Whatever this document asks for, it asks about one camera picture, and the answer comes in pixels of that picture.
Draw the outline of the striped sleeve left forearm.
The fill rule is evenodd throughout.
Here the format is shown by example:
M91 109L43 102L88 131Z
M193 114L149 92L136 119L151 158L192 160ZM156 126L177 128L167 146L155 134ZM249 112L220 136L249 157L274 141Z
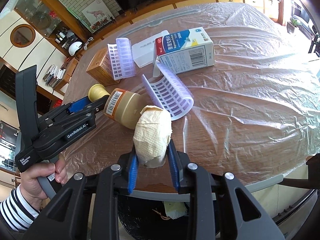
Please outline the striped sleeve left forearm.
M6 200L1 202L1 218L13 231L26 231L39 216L39 210L31 206L21 193L20 186L12 189Z

